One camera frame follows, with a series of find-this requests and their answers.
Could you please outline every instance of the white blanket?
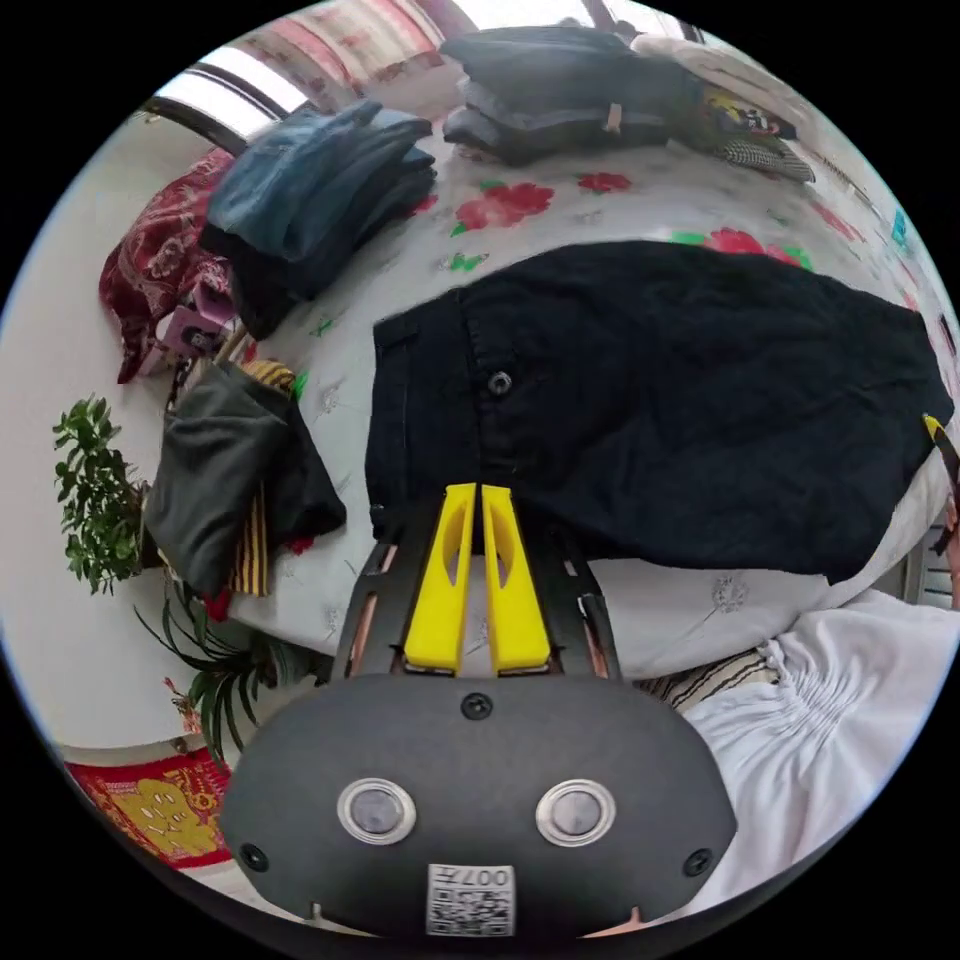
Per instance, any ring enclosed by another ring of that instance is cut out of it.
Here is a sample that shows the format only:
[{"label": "white blanket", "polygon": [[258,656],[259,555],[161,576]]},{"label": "white blanket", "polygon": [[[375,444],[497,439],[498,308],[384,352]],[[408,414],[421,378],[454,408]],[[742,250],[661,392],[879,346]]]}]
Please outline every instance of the white blanket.
[{"label": "white blanket", "polygon": [[739,830],[671,919],[736,897],[853,822],[893,775],[956,655],[960,613],[870,590],[767,645],[778,685],[747,684],[686,719],[710,745]]}]

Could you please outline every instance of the plaid cloth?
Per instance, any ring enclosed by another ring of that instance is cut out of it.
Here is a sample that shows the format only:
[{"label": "plaid cloth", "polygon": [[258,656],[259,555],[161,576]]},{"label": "plaid cloth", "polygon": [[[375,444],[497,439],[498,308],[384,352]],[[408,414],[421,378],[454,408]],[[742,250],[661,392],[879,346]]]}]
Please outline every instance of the plaid cloth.
[{"label": "plaid cloth", "polygon": [[636,680],[633,685],[679,713],[686,713],[722,690],[734,690],[747,683],[777,683],[779,679],[780,675],[770,666],[767,658],[754,649],[668,677]]},{"label": "plaid cloth", "polygon": [[782,140],[766,137],[761,142],[748,137],[731,137],[714,148],[714,156],[738,167],[779,174],[801,183],[813,183],[816,175]]}]

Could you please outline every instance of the striped pillow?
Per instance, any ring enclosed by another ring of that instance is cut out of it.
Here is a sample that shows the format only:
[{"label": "striped pillow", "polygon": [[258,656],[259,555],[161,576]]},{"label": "striped pillow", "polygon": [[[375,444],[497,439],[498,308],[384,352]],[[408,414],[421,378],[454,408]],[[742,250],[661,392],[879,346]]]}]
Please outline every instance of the striped pillow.
[{"label": "striped pillow", "polygon": [[667,677],[635,680],[634,687],[686,713],[721,690],[733,690],[747,683],[778,683],[780,675],[767,657],[754,648],[726,660],[694,667]]}]

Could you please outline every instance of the shirt button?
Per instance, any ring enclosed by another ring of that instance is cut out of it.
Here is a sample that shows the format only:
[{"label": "shirt button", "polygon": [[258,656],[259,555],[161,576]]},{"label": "shirt button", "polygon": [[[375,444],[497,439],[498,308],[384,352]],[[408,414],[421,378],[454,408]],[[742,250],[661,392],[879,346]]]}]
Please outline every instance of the shirt button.
[{"label": "shirt button", "polygon": [[513,380],[510,377],[509,373],[504,373],[503,370],[498,370],[488,381],[487,389],[495,396],[502,397],[505,393],[510,392],[510,388],[513,386]]}]

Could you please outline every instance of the bed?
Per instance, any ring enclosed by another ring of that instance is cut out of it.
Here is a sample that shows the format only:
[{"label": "bed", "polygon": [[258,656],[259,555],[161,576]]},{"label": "bed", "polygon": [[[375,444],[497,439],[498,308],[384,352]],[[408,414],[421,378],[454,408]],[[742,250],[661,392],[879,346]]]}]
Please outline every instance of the bed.
[{"label": "bed", "polygon": [[[374,374],[372,329],[386,316],[567,243],[624,239],[710,242],[766,252],[799,268],[919,309],[950,394],[960,399],[942,311],[919,267],[883,236],[879,221],[807,158],[815,184],[772,178],[669,143],[589,158],[557,156],[522,170],[464,155],[439,133],[436,189],[421,208],[376,237],[337,283],[295,311],[258,346],[304,375],[301,409],[346,507],[345,528],[300,555],[283,553],[267,598],[237,596],[231,616],[332,653],[356,572],[373,539],[364,454]],[[484,197],[509,192],[514,211]],[[960,439],[956,418],[948,432]],[[852,580],[775,571],[691,571],[641,560],[598,561],[628,676],[661,676],[738,653],[776,636],[806,610],[839,607],[900,563],[936,520],[947,478],[931,455],[897,506],[874,557]],[[474,564],[464,669],[485,673],[485,612]]]}]

